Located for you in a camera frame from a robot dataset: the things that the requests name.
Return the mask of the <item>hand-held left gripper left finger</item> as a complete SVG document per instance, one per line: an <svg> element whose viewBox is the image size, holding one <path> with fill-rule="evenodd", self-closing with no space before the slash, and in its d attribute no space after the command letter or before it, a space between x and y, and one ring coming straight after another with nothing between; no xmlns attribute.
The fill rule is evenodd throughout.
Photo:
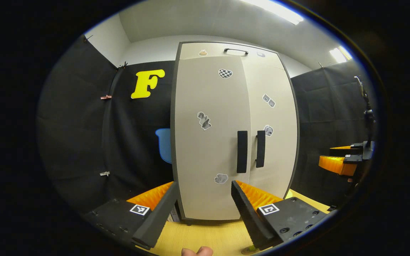
<svg viewBox="0 0 410 256"><path fill-rule="evenodd" d="M154 248L179 197L177 182L169 182L131 199L111 199L89 211L85 220L126 246Z"/></svg>

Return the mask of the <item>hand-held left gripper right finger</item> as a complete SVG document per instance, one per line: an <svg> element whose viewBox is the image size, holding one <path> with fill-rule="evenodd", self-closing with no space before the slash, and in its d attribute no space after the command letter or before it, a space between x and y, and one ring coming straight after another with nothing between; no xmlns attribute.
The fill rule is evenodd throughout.
<svg viewBox="0 0 410 256"><path fill-rule="evenodd" d="M253 245L261 251L294 240L327 215L298 197L282 199L238 180L231 182L231 196Z"/></svg>

